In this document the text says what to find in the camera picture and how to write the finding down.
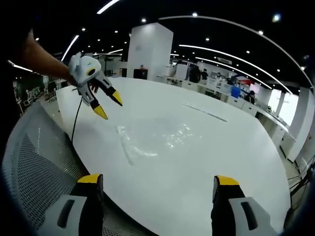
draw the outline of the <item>ceiling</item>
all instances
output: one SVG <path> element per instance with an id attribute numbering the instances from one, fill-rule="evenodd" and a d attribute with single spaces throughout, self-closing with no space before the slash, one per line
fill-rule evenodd
<path id="1" fill-rule="evenodd" d="M 312 41 L 311 7 L 300 4 L 278 4 L 275 1 L 258 3 L 257 1 L 227 0 L 120 0 L 100 15 L 96 12 L 109 0 L 97 1 L 49 1 L 45 6 L 36 7 L 34 36 L 49 53 L 62 56 L 75 35 L 80 35 L 70 49 L 65 61 L 81 50 L 87 52 L 110 52 L 124 49 L 123 59 L 127 60 L 129 33 L 135 26 L 159 22 L 174 32 L 172 52 L 190 60 L 195 57 L 215 60 L 222 57 L 232 61 L 232 66 L 245 71 L 276 89 L 284 88 L 258 69 L 239 60 L 201 49 L 183 48 L 187 44 L 222 51 L 264 69 L 294 93 L 300 86 L 310 88 L 311 84 L 300 68 L 272 43 L 253 32 L 227 23 L 199 19 L 182 18 L 161 20 L 160 17 L 192 15 L 218 17 L 247 26 L 253 30 L 262 30 L 264 35 L 286 50 L 312 80 L 315 71 L 315 50 Z M 281 20 L 273 23 L 273 16 L 281 14 Z"/>

